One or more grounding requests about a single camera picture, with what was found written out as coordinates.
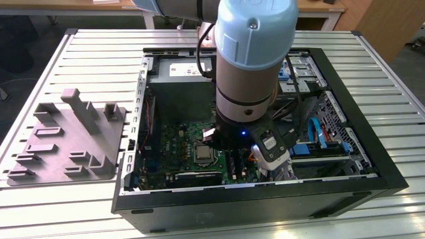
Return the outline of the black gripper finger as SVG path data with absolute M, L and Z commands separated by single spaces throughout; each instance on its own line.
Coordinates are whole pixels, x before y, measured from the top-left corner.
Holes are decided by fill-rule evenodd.
M 203 129 L 203 143 L 215 143 L 215 127 L 208 127 Z

